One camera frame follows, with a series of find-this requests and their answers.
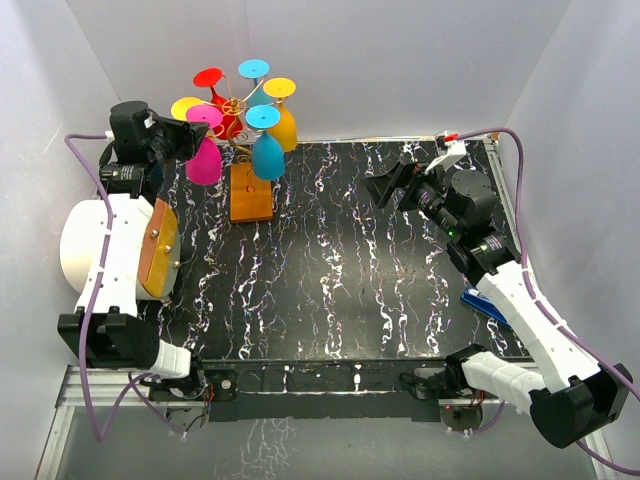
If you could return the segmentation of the magenta wine glass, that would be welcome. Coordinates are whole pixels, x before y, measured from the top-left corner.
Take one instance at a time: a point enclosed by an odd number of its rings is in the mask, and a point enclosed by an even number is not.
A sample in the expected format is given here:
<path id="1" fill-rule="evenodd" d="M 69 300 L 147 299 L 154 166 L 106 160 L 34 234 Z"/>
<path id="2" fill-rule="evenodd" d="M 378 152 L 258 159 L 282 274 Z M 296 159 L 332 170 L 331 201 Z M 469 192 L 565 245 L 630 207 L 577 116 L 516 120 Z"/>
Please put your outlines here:
<path id="1" fill-rule="evenodd" d="M 187 110 L 186 118 L 190 122 L 204 122 L 210 130 L 222 123 L 223 115 L 214 106 L 196 105 Z M 208 135 L 202 141 L 196 155 L 186 164 L 187 178 L 201 186 L 213 185 L 222 176 L 221 153 L 215 141 Z"/>

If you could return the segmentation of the blue wine glass front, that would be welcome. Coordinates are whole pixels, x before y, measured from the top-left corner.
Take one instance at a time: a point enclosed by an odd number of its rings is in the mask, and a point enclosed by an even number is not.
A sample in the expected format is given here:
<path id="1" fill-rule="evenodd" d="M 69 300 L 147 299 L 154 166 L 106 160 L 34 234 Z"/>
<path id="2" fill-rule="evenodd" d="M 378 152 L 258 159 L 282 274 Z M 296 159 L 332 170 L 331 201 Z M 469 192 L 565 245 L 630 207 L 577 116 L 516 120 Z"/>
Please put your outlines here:
<path id="1" fill-rule="evenodd" d="M 257 178 L 274 181 L 285 172 L 284 151 L 280 143 L 268 132 L 276 126 L 281 115 L 276 107 L 257 105 L 246 112 L 247 125 L 261 134 L 255 140 L 251 152 L 252 168 Z"/>

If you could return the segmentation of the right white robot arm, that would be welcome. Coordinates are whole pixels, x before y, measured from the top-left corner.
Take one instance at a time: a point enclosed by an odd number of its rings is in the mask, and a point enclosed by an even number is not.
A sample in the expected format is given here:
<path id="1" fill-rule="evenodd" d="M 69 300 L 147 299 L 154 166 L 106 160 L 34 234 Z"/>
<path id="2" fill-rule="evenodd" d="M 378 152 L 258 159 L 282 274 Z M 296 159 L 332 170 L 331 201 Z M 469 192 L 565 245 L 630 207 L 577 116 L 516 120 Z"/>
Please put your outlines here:
<path id="1" fill-rule="evenodd" d="M 587 353 L 537 306 L 526 287 L 523 257 L 493 226 L 498 198 L 487 175 L 458 170 L 447 178 L 442 167 L 427 170 L 398 162 L 361 183 L 378 208 L 402 190 L 399 210 L 418 210 L 447 234 L 453 265 L 504 316 L 538 367 L 520 368 L 473 344 L 446 358 L 444 376 L 453 394 L 466 397 L 481 390 L 507 401 L 527 413 L 557 448 L 618 419 L 630 373 Z"/>

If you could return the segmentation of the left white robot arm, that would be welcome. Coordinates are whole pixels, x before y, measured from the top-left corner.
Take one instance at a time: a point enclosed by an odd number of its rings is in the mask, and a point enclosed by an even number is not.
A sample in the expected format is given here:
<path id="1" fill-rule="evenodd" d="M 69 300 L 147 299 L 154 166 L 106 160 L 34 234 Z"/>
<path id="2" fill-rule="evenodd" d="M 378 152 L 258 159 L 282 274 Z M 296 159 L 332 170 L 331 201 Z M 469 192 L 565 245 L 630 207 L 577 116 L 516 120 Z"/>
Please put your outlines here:
<path id="1" fill-rule="evenodd" d="M 207 376 L 191 352 L 160 338 L 138 316 L 141 301 L 168 298 L 180 266 L 177 215 L 162 199 L 169 161 L 192 159 L 208 132 L 204 122 L 158 115 L 143 101 L 113 106 L 108 144 L 89 171 L 97 196 L 76 204 L 61 234 L 60 264 L 79 299 L 57 331 L 91 368 L 134 368 L 194 399 Z"/>

